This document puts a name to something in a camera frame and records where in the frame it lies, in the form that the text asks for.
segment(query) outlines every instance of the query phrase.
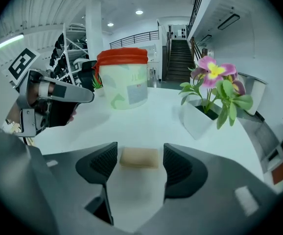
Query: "plastic container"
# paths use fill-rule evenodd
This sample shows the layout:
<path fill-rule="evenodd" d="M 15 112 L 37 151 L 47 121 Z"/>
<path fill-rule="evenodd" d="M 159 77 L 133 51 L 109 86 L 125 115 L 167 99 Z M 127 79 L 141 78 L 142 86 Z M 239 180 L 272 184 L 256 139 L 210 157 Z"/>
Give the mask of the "plastic container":
<path fill-rule="evenodd" d="M 98 55 L 94 66 L 105 96 L 114 109 L 131 109 L 147 101 L 147 50 L 110 49 Z"/>

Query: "beige block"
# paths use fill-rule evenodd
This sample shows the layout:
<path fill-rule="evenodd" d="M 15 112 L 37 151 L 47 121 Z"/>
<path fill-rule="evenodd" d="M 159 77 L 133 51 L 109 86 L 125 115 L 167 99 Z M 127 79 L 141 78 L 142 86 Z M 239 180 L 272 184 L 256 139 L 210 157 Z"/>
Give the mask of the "beige block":
<path fill-rule="evenodd" d="M 120 165 L 136 168 L 158 168 L 158 150 L 125 147 L 120 158 Z"/>

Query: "potted plant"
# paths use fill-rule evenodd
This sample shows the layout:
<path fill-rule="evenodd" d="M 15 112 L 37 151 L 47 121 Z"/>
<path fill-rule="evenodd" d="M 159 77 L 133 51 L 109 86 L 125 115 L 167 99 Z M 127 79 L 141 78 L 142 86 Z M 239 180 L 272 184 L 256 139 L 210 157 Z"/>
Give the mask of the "potted plant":
<path fill-rule="evenodd" d="M 97 81 L 96 77 L 94 76 L 93 79 L 93 86 L 94 86 L 94 92 L 97 96 L 103 96 L 104 95 L 104 90 L 101 82 L 100 76 L 98 76 L 99 82 Z"/>
<path fill-rule="evenodd" d="M 213 58 L 205 56 L 198 61 L 198 66 L 190 75 L 193 84 L 182 83 L 180 94 L 186 93 L 181 105 L 189 95 L 200 97 L 184 106 L 184 126 L 195 139 L 200 138 L 213 121 L 217 121 L 217 129 L 221 128 L 227 118 L 233 126 L 236 108 L 249 110 L 253 105 L 251 96 L 245 94 L 243 83 L 237 79 L 237 70 L 233 64 L 217 66 Z M 207 89 L 206 98 L 201 95 L 201 86 Z M 218 99 L 222 102 L 222 108 L 214 103 Z"/>

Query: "tabletop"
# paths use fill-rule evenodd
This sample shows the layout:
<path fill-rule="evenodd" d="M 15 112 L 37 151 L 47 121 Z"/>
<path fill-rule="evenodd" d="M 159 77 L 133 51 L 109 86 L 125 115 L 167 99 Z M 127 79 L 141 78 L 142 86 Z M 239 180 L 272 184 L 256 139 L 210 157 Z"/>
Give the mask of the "tabletop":
<path fill-rule="evenodd" d="M 158 170 L 123 169 L 117 164 L 107 182 L 115 226 L 128 232 L 135 231 L 163 205 L 166 182 L 162 165 L 164 143 L 232 159 L 263 181 L 256 151 L 238 119 L 232 127 L 227 121 L 220 130 L 215 122 L 195 140 L 181 122 L 181 96 L 178 93 L 178 90 L 148 88 L 147 102 L 129 110 L 112 109 L 105 97 L 96 96 L 92 103 L 77 108 L 73 122 L 46 129 L 36 136 L 35 145 L 42 154 L 53 154 L 117 141 L 118 161 L 124 146 L 158 149 Z"/>

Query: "balcony railing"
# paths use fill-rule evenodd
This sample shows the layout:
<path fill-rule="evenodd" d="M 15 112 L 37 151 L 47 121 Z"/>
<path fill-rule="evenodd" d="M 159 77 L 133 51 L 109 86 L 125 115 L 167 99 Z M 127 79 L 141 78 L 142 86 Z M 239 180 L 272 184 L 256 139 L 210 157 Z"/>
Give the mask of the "balcony railing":
<path fill-rule="evenodd" d="M 193 26 L 193 24 L 195 22 L 195 19 L 196 19 L 196 16 L 197 16 L 200 4 L 201 4 L 201 0 L 195 0 L 194 7 L 192 9 L 192 13 L 191 13 L 191 17 L 190 17 L 190 21 L 189 21 L 189 25 L 188 25 L 189 33 L 190 33 L 190 30 L 191 30 L 191 28 L 192 28 L 192 26 Z"/>
<path fill-rule="evenodd" d="M 116 48 L 121 48 L 126 45 L 131 45 L 143 41 L 150 41 L 150 40 L 156 40 L 159 39 L 159 31 L 149 31 L 149 32 L 144 32 L 141 34 L 133 35 L 130 37 L 122 38 L 120 40 L 114 41 L 110 43 L 110 48 L 111 49 L 116 49 Z"/>

